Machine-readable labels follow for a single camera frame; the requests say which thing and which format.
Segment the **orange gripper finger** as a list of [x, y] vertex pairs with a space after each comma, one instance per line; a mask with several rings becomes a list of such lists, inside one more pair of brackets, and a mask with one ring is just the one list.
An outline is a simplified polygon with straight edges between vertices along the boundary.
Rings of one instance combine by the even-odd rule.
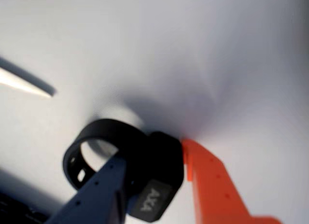
[[197, 224], [278, 224], [270, 216], [252, 216], [223, 162], [194, 140], [183, 139], [187, 179], [193, 188]]

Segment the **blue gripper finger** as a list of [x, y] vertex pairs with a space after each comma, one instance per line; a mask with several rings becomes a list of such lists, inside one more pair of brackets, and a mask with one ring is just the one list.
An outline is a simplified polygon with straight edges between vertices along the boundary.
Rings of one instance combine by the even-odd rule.
[[126, 160], [111, 158], [49, 224], [123, 224], [126, 218]]

